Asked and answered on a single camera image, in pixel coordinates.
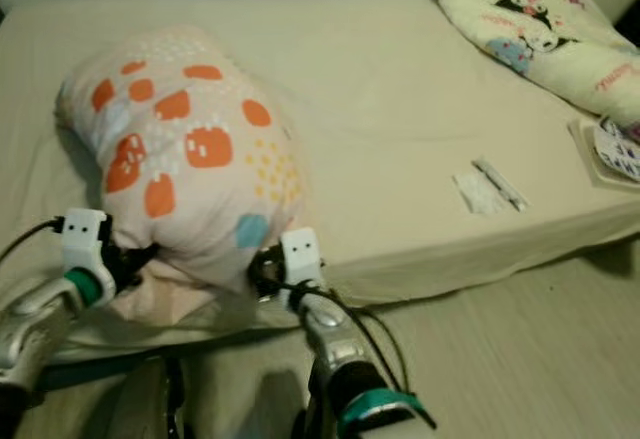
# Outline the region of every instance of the white blanket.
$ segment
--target white blanket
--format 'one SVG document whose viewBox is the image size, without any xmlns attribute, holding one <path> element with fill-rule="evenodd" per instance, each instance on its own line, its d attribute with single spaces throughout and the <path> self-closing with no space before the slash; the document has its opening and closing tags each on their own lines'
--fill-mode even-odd
<svg viewBox="0 0 640 439">
<path fill-rule="evenodd" d="M 640 138 L 640 56 L 592 0 L 438 0 L 485 52 Z"/>
</svg>

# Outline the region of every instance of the fabric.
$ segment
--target fabric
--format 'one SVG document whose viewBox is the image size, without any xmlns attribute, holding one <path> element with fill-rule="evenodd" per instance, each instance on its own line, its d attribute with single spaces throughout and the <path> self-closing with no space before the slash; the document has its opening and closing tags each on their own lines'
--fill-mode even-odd
<svg viewBox="0 0 640 439">
<path fill-rule="evenodd" d="M 640 55 L 592 0 L 438 0 L 480 49 L 640 139 Z"/>
<path fill-rule="evenodd" d="M 204 32 L 161 29 L 91 57 L 57 113 L 104 171 L 116 243 L 162 247 L 116 310 L 171 325 L 219 288 L 247 293 L 249 262 L 293 221 L 301 188 L 275 108 Z"/>
<path fill-rule="evenodd" d="M 640 231 L 632 192 L 595 187 L 567 125 L 592 118 L 496 67 L 428 0 L 127 0 L 34 4 L 0 28 L 0 242 L 71 206 L 100 207 L 100 171 L 52 104 L 84 58 L 127 37 L 197 25 L 280 105 L 326 278 L 351 303 L 430 297 L 502 280 Z M 526 199 L 468 212 L 453 182 L 484 156 Z M 0 309 L 60 273 L 42 234 L 0 269 Z M 174 327 L 107 310 L 56 357 L 78 361 L 296 325 L 279 303 L 221 290 Z"/>
</svg>

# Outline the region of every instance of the wooden floor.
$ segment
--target wooden floor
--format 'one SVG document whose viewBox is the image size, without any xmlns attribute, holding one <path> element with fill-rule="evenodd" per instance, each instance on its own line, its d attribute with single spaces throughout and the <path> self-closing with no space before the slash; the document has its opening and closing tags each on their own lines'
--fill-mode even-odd
<svg viewBox="0 0 640 439">
<path fill-rule="evenodd" d="M 620 244 L 385 313 L 437 437 L 640 438 L 637 256 Z M 288 438 L 311 364 L 303 341 L 186 361 L 196 437 Z M 118 381 L 50 394 L 20 438 L 102 438 Z"/>
</svg>

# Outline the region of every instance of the orange spot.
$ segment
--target orange spot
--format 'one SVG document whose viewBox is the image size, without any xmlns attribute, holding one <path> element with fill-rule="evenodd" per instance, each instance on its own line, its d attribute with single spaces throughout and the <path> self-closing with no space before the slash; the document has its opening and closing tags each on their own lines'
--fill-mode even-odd
<svg viewBox="0 0 640 439">
<path fill-rule="evenodd" d="M 109 79 L 105 79 L 93 91 L 91 103 L 96 112 L 100 112 L 102 108 L 116 95 L 113 90 L 113 84 Z"/>
<path fill-rule="evenodd" d="M 122 138 L 107 171 L 107 193 L 133 186 L 140 177 L 140 163 L 146 155 L 142 138 L 138 134 L 129 134 Z"/>
<path fill-rule="evenodd" d="M 222 167 L 233 158 L 231 136 L 219 127 L 199 127 L 187 134 L 184 140 L 187 160 L 193 167 Z"/>
<path fill-rule="evenodd" d="M 187 91 L 178 91 L 175 94 L 165 97 L 156 103 L 155 113 L 163 121 L 171 119 L 183 119 L 191 112 L 189 94 Z"/>
<path fill-rule="evenodd" d="M 247 99 L 242 103 L 242 111 L 247 121 L 254 126 L 265 127 L 271 124 L 269 111 L 259 102 Z"/>
<path fill-rule="evenodd" d="M 173 212 L 176 208 L 176 197 L 169 174 L 160 174 L 157 181 L 155 179 L 149 181 L 144 192 L 144 207 L 147 215 L 152 219 Z"/>
<path fill-rule="evenodd" d="M 183 69 L 184 75 L 193 79 L 208 79 L 215 81 L 222 79 L 220 69 L 213 66 L 191 66 Z"/>
<path fill-rule="evenodd" d="M 151 79 L 139 79 L 129 86 L 129 97 L 132 101 L 144 102 L 153 97 L 153 82 Z"/>
<path fill-rule="evenodd" d="M 140 69 L 144 68 L 146 65 L 147 63 L 145 61 L 133 61 L 133 62 L 130 62 L 129 64 L 126 64 L 120 70 L 120 72 L 126 76 L 127 74 L 133 74 L 134 72 L 139 71 Z"/>
</svg>

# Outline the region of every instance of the beige bed sheet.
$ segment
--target beige bed sheet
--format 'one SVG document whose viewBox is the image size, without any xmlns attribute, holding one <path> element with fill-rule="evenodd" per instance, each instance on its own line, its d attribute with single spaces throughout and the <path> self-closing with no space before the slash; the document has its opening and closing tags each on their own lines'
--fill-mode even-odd
<svg viewBox="0 0 640 439">
<path fill-rule="evenodd" d="M 327 277 L 355 303 L 441 294 L 502 279 L 577 248 L 638 232 L 633 193 L 598 189 L 567 132 L 581 113 L 494 64 L 429 0 L 52 3 L 15 8 L 0 28 L 0 240 L 69 206 L 99 206 L 99 172 L 52 104 L 68 70 L 123 37 L 192 23 L 215 34 L 280 101 L 305 156 L 309 221 Z M 451 176 L 485 156 L 532 207 L 467 212 Z M 0 306 L 59 273 L 44 235 L 5 265 Z M 149 330 L 96 311 L 61 360 L 204 340 L 245 327 L 229 298 Z M 275 304 L 258 326 L 292 322 Z"/>
</svg>

